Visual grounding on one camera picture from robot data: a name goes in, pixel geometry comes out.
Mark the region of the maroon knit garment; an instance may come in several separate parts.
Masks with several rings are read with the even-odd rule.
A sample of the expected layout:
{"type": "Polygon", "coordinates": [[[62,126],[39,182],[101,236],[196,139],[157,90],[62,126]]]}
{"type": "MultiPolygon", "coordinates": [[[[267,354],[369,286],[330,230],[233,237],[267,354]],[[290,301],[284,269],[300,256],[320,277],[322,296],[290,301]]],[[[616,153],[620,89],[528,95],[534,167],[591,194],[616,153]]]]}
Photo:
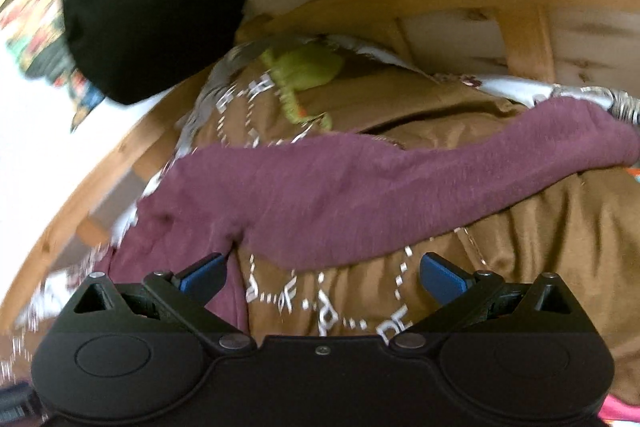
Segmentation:
{"type": "Polygon", "coordinates": [[[101,261],[114,282],[229,255],[208,309],[244,332],[397,334],[430,313],[433,248],[513,282],[559,271],[602,331],[639,322],[639,135],[552,100],[476,144],[403,148],[333,133],[178,159],[101,261]]]}

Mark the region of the lime green cloth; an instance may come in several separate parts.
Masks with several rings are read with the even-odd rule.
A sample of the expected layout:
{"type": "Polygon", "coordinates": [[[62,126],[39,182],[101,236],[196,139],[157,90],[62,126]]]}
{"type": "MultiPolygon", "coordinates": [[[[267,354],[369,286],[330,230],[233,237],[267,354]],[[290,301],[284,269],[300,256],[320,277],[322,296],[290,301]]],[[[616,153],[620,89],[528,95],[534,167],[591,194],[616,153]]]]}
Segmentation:
{"type": "Polygon", "coordinates": [[[330,131],[331,117],[327,113],[308,114],[297,95],[334,80],[344,68],[344,57],[312,41],[284,51],[270,46],[259,57],[279,90],[279,100],[288,121],[291,124],[316,124],[323,131],[330,131]]]}

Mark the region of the wooden bed frame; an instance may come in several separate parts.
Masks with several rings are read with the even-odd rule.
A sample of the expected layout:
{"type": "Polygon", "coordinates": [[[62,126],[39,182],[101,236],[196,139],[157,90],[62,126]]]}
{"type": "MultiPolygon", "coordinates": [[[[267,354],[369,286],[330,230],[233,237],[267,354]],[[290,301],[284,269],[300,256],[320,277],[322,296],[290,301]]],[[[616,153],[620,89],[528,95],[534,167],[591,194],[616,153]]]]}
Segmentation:
{"type": "MultiPolygon", "coordinates": [[[[510,74],[553,81],[558,77],[558,62],[552,52],[549,13],[567,6],[635,13],[639,0],[311,0],[276,15],[254,18],[239,30],[238,38],[247,41],[294,30],[338,32],[370,37],[400,57],[414,60],[418,46],[401,27],[409,18],[452,9],[491,9],[510,74]]],[[[198,74],[179,84],[125,128],[111,150],[78,182],[17,269],[10,267],[13,257],[2,256],[1,272],[12,279],[1,291],[2,329],[12,326],[73,237],[90,247],[106,242],[106,228],[91,213],[132,168],[146,173],[160,169],[169,145],[177,140],[179,121],[193,107],[204,80],[198,74]]]]}

